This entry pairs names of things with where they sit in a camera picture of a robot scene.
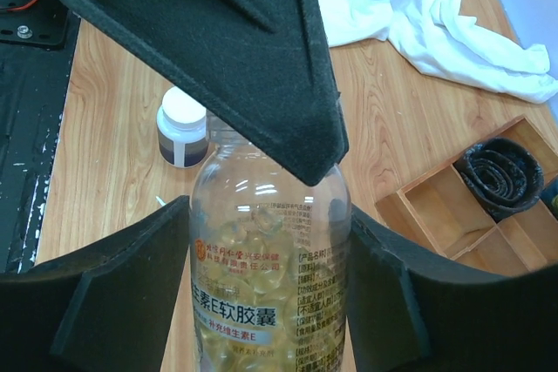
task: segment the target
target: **wooden box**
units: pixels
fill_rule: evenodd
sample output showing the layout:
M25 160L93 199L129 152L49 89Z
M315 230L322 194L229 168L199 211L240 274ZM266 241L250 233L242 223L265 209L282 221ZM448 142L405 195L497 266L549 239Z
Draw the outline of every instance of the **wooden box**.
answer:
M497 136L533 154L545 185L558 175L558 155L525 117L485 139ZM495 223L453 167L462 154L380 200L377 208L387 226L448 259L496 274L524 274L557 261L558 220L545 204L539 200Z

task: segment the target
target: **screw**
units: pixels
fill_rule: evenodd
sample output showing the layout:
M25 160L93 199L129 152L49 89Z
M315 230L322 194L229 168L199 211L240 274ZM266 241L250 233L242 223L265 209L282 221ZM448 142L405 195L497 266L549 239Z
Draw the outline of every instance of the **screw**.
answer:
M33 31L30 30L28 26L21 25L17 28L17 36L22 39L31 38L33 36Z

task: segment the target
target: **wooden surface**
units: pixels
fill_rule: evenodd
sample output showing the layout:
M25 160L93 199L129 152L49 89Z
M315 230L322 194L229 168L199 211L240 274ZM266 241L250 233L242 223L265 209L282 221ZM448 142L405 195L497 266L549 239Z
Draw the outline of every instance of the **wooden surface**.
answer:
M496 0L464 0L463 12L511 37ZM343 93L350 152L342 168L352 198L374 203L421 173L527 114L558 148L545 106L419 75L388 43L331 52ZM83 23L71 76L38 260L49 260L128 226L190 193L196 169L178 170L157 149L155 113L170 84ZM163 371L191 370L192 314L186 271ZM345 352L344 371L354 371Z

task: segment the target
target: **bottle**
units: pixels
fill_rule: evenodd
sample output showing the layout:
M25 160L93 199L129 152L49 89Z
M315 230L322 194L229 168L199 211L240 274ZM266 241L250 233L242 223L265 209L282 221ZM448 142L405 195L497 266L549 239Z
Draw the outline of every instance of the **bottle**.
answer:
M196 370L339 371L350 195L337 166L308 187L208 113L190 248Z
M206 108L176 86L163 97L157 128L160 153L173 166L195 166L208 153Z

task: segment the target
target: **white lid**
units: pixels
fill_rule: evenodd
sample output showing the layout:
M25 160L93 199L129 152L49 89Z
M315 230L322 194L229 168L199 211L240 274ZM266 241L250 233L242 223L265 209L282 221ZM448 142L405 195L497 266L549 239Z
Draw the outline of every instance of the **white lid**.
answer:
M165 93L163 112L179 128L194 128L206 117L206 108L176 86Z

